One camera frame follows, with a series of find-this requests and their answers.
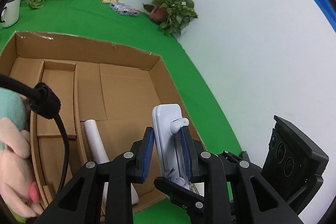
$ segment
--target cardboard compartment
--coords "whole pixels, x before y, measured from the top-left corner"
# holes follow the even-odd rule
[[[43,81],[60,98],[60,116],[71,140],[67,181],[92,160],[83,127],[88,119],[96,120],[109,160],[142,139],[159,104],[178,103],[190,120],[192,137],[200,139],[163,60],[149,52],[69,35],[16,32],[0,56],[0,73],[30,86]],[[64,157],[54,121],[31,115],[31,149],[47,206],[57,191]],[[159,175],[154,149],[147,181],[134,184],[139,203],[133,212],[165,197],[153,185]]]

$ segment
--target metal bolt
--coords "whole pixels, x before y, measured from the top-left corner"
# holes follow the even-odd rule
[[[243,168],[248,168],[250,166],[250,164],[246,160],[242,160],[241,162],[239,162],[239,165]]]
[[[124,153],[124,158],[126,159],[130,159],[134,156],[134,154],[132,152],[125,152]]]
[[[96,163],[94,161],[89,161],[89,162],[86,163],[85,167],[91,169],[91,168],[95,167],[95,165],[96,165]]]
[[[208,158],[211,157],[211,154],[208,151],[204,151],[204,152],[201,153],[201,157],[205,158],[205,159],[208,159]]]
[[[198,201],[198,202],[196,202],[195,206],[196,206],[196,208],[201,209],[201,208],[203,208],[203,203]]]

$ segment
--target teal plush fabric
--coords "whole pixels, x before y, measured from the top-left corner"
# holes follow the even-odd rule
[[[25,106],[19,94],[0,88],[0,120],[8,117],[19,131],[26,129]]]

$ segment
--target plush toy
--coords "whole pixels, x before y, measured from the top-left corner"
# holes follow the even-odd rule
[[[0,88],[0,195],[21,223],[43,212],[33,167],[28,159],[30,134],[26,128],[21,97]]]

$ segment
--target black electronic device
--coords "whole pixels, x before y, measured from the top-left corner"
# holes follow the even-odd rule
[[[291,122],[278,116],[274,120],[262,175],[299,214],[320,189],[329,158]]]

